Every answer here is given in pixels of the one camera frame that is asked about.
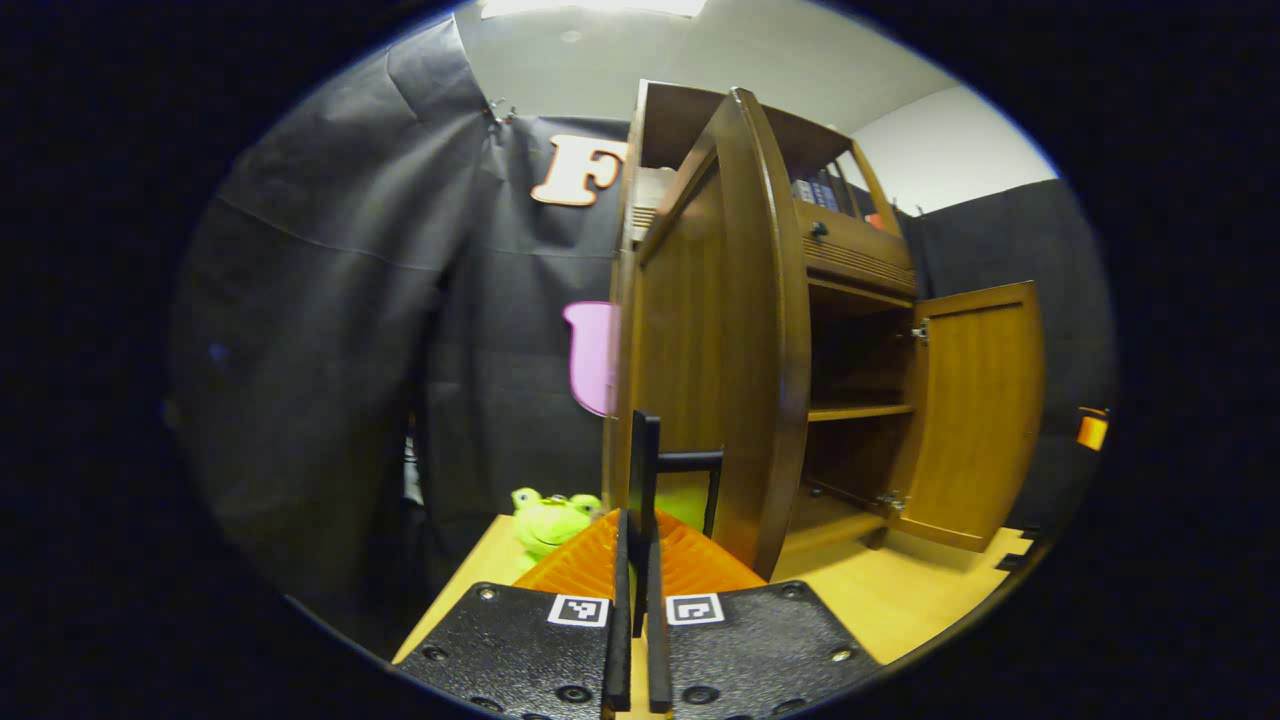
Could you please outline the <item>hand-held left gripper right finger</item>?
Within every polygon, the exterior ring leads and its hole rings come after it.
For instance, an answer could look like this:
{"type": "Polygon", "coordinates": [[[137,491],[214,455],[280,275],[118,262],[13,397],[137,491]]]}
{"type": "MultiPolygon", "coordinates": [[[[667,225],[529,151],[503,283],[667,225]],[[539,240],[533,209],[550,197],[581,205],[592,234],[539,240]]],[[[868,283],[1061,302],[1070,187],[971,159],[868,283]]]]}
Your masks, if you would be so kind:
{"type": "Polygon", "coordinates": [[[881,671],[806,582],[764,582],[668,512],[658,512],[655,532],[646,588],[653,712],[787,717],[860,691],[881,671]]]}

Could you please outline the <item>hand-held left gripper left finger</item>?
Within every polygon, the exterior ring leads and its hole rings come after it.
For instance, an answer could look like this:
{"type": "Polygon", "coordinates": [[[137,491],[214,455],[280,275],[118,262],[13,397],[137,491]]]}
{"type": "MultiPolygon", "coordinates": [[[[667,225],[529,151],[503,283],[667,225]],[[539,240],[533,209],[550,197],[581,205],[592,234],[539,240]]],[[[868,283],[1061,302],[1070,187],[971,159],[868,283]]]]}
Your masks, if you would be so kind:
{"type": "Polygon", "coordinates": [[[630,707],[627,519],[612,511],[530,573],[485,533],[396,655],[419,685],[486,719],[612,719],[630,707]]]}

